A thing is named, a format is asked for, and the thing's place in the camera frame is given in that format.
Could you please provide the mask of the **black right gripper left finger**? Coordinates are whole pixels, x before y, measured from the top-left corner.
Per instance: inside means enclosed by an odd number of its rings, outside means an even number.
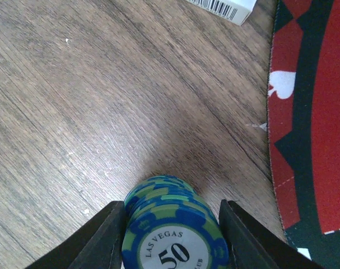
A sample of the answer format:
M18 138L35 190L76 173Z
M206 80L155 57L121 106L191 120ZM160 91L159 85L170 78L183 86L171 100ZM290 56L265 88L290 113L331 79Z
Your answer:
M121 268L124 232L124 202L112 201L28 268Z

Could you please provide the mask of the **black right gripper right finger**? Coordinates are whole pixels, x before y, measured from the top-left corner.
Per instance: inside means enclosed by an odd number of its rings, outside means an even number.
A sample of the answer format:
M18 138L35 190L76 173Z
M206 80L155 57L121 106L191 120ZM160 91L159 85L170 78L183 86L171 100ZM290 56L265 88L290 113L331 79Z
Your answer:
M235 201L222 200L220 229L230 268L321 268L280 240Z

